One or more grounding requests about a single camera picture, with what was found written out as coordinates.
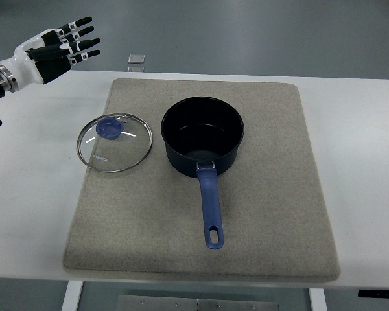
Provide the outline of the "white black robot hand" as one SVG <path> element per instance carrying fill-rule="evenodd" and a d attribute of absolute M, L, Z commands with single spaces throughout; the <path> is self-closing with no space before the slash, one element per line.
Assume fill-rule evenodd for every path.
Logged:
<path fill-rule="evenodd" d="M 12 89 L 19 91 L 29 84 L 47 84 L 62 76 L 72 66 L 100 54 L 92 50 L 100 39 L 85 39 L 93 32 L 91 17 L 47 29 L 15 48 L 14 55 L 0 61 L 10 73 Z"/>

